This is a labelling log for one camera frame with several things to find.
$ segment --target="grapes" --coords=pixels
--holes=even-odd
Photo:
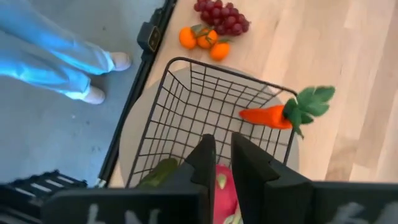
[[[225,35],[226,33],[225,27],[223,25],[216,26],[216,32],[219,35]]]
[[[227,18],[227,17],[229,16],[229,9],[228,9],[228,8],[222,8],[222,9],[221,9],[221,15],[222,15],[224,18]]]
[[[199,3],[199,9],[201,12],[203,12],[206,9],[206,2],[200,2]]]
[[[230,15],[230,16],[238,17],[238,16],[239,16],[239,10],[237,10],[237,9],[235,9],[235,8],[230,9],[229,15]]]
[[[223,8],[222,0],[217,0],[216,2],[214,2],[214,7],[222,9]]]
[[[194,9],[196,12],[200,12],[199,3],[195,3],[195,4],[193,5],[193,9]]]
[[[211,12],[213,18],[220,18],[221,17],[221,10],[219,8],[214,8]]]
[[[224,21],[224,26],[225,26],[225,28],[231,28],[235,23],[236,23],[236,18],[233,16],[229,16]]]
[[[208,2],[206,3],[206,10],[209,11],[209,12],[211,12],[211,11],[213,10],[213,8],[214,8],[214,2],[208,1]]]
[[[228,9],[233,9],[234,4],[232,4],[231,2],[229,2],[229,3],[227,3],[227,4],[225,5],[225,7],[228,8]]]
[[[196,0],[193,9],[201,12],[200,19],[214,26],[219,35],[241,35],[249,30],[250,23],[231,2],[223,7],[222,0]]]

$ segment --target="orange carrot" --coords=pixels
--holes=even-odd
[[[325,114],[329,109],[328,102],[334,94],[333,86],[311,86],[301,91],[296,98],[290,98],[285,105],[245,109],[240,111],[239,115],[252,124],[274,129],[293,128],[304,138],[300,125],[310,124],[313,122],[313,117]]]
[[[292,123],[283,115],[284,105],[271,106],[262,109],[246,109],[239,112],[243,120],[252,123],[265,125],[276,129],[290,129]]]

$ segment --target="white shoe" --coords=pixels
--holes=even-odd
[[[114,71],[124,71],[131,66],[130,56],[124,52],[113,52],[111,57],[114,63]]]
[[[104,91],[92,85],[90,85],[90,91],[88,92],[87,96],[84,97],[84,99],[82,99],[82,101],[92,105],[100,105],[104,102],[104,100],[105,100]]]

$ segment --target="light blue pants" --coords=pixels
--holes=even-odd
[[[5,75],[82,99],[90,90],[86,74],[113,68],[109,52],[62,29],[26,0],[0,0],[0,82]]]

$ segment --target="wire basket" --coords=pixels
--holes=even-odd
[[[171,68],[183,68],[172,72]],[[166,66],[149,113],[126,186],[135,186],[162,159],[180,164],[203,134],[216,139],[216,161],[230,166],[231,133],[239,132],[286,164],[294,138],[291,129],[271,129],[243,121],[239,111],[281,102],[296,93],[225,68],[174,58]]]

